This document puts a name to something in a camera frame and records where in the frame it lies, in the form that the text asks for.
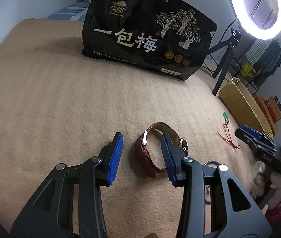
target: hand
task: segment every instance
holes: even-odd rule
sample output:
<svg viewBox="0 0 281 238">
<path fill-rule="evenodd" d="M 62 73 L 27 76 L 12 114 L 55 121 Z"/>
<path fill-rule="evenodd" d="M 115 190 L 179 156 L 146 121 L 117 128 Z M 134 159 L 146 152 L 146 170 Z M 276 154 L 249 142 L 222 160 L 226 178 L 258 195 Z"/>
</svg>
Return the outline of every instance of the hand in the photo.
<svg viewBox="0 0 281 238">
<path fill-rule="evenodd" d="M 265 184 L 270 181 L 276 187 L 276 191 L 271 199 L 268 201 L 268 209 L 274 209 L 279 204 L 281 204 L 281 174 L 277 172 L 272 172 L 270 176 L 266 174 L 266 165 L 261 163 L 258 169 L 258 174 L 254 179 L 254 186 L 252 189 L 252 198 L 260 197 L 264 194 Z"/>
</svg>

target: silver metal clasp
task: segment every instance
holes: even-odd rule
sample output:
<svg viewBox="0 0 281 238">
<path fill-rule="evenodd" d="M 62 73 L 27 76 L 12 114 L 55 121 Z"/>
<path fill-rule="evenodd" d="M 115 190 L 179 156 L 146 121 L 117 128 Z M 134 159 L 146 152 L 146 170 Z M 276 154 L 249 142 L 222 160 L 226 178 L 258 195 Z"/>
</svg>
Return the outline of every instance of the silver metal clasp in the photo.
<svg viewBox="0 0 281 238">
<path fill-rule="evenodd" d="M 142 140 L 141 140 L 141 144 L 142 144 L 143 146 L 146 146 L 146 145 L 147 145 L 147 131 L 145 131 L 145 132 L 143 133 L 143 138 L 142 138 Z"/>
<path fill-rule="evenodd" d="M 180 148 L 183 150 L 183 152 L 188 154 L 189 146 L 186 140 L 180 138 Z"/>
</svg>

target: red leather strap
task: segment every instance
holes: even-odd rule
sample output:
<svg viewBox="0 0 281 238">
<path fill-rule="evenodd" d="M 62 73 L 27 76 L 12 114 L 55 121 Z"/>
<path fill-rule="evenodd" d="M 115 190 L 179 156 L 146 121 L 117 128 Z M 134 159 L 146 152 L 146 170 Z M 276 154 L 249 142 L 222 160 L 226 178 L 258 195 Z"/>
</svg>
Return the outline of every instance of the red leather strap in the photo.
<svg viewBox="0 0 281 238">
<path fill-rule="evenodd" d="M 140 162 L 140 165 L 144 169 L 144 171 L 147 173 L 147 175 L 150 178 L 156 178 L 157 173 L 161 173 L 163 171 L 166 171 L 166 169 L 162 169 L 157 167 L 154 162 L 150 158 L 149 151 L 146 147 L 146 142 L 143 141 L 144 134 L 147 135 L 147 133 L 150 130 L 157 129 L 163 134 L 168 133 L 170 135 L 170 138 L 175 146 L 181 146 L 181 142 L 183 139 L 179 138 L 179 135 L 166 123 L 164 122 L 156 122 L 153 125 L 151 125 L 135 142 L 135 156 L 136 159 Z"/>
</svg>

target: gold round badge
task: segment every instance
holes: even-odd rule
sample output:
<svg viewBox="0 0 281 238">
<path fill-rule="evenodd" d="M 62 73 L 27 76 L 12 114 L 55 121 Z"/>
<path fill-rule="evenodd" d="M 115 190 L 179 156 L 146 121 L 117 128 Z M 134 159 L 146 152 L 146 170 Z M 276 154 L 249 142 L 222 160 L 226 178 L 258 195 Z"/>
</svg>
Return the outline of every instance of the gold round badge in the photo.
<svg viewBox="0 0 281 238">
<path fill-rule="evenodd" d="M 180 62 L 182 62 L 182 58 L 183 58 L 182 55 L 176 55 L 175 56 L 175 61 L 180 63 Z"/>
<path fill-rule="evenodd" d="M 167 51 L 165 53 L 165 56 L 168 60 L 172 59 L 173 58 L 173 51 Z"/>
<path fill-rule="evenodd" d="M 191 63 L 191 60 L 189 58 L 186 58 L 186 59 L 183 60 L 183 65 L 184 66 L 189 66 L 190 63 Z"/>
</svg>

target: gold logo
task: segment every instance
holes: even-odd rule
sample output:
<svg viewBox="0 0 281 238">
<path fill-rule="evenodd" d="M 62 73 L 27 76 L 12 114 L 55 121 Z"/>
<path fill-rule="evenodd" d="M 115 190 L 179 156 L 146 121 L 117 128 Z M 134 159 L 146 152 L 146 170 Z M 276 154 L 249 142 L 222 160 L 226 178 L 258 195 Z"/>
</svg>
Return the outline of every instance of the gold logo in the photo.
<svg viewBox="0 0 281 238">
<path fill-rule="evenodd" d="M 189 66 L 190 63 L 191 63 L 191 60 L 189 58 L 186 58 L 186 59 L 183 60 L 183 65 L 184 66 Z"/>
<path fill-rule="evenodd" d="M 173 51 L 167 51 L 165 56 L 168 60 L 171 60 L 173 58 Z"/>
<path fill-rule="evenodd" d="M 122 13 L 126 10 L 127 4 L 124 1 L 113 2 L 109 14 L 123 17 Z"/>
<path fill-rule="evenodd" d="M 180 62 L 182 62 L 182 55 L 176 55 L 175 56 L 175 61 L 177 62 L 177 63 L 180 63 Z"/>
</svg>

